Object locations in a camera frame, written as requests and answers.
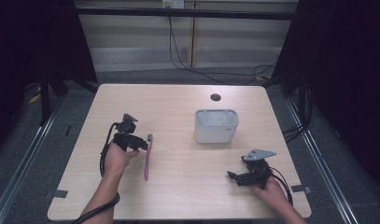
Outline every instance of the white container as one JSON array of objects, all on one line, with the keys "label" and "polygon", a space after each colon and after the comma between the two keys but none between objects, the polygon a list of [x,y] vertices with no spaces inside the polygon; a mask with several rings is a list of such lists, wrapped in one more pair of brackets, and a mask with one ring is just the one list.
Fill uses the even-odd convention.
[{"label": "white container", "polygon": [[231,109],[200,109],[195,112],[195,141],[198,143],[229,143],[239,118]]}]

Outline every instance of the power socket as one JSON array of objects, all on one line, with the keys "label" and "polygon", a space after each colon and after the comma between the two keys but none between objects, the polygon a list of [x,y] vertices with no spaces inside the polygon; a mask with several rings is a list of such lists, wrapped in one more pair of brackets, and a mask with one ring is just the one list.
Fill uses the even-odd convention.
[{"label": "power socket", "polygon": [[162,0],[162,8],[173,8],[173,0]]},{"label": "power socket", "polygon": [[173,8],[184,9],[184,0],[173,0]]}]

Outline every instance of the black metal bar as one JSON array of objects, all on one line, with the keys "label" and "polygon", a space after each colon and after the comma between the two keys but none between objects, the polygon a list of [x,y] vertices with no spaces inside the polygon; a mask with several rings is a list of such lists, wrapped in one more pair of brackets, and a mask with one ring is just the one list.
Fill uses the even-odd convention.
[{"label": "black metal bar", "polygon": [[250,12],[175,8],[127,8],[127,7],[30,7],[37,11],[77,13],[82,15],[194,17],[292,21],[294,13]]}]

